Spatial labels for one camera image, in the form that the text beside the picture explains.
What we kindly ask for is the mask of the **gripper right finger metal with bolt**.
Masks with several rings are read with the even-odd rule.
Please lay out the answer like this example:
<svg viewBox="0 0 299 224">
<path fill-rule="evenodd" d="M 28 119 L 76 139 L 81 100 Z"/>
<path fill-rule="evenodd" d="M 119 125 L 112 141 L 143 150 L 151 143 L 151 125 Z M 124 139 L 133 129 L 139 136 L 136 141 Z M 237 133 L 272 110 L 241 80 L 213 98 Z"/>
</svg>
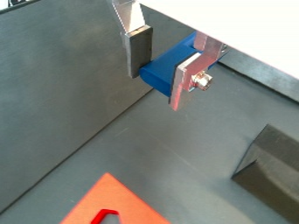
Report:
<svg viewBox="0 0 299 224">
<path fill-rule="evenodd" d="M 209 88 L 212 77 L 208 70 L 228 52 L 227 45 L 200 31 L 196 31 L 192 46 L 199 52 L 181 61 L 173 72 L 169 97 L 169 106 L 173 110 L 187 101 L 188 93 L 195 88 L 203 91 Z"/>
</svg>

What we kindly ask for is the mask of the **gripper left finger with metal black pad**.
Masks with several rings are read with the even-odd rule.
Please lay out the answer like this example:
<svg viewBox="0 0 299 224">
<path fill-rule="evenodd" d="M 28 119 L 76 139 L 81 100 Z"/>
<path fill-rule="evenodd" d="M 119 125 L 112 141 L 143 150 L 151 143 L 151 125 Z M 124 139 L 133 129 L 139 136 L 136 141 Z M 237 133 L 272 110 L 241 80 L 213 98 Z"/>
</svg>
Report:
<svg viewBox="0 0 299 224">
<path fill-rule="evenodd" d="M 153 28 L 145 24 L 140 3 L 136 0 L 111 0 L 125 48 L 128 76 L 139 76 L 139 69 L 152 58 Z"/>
</svg>

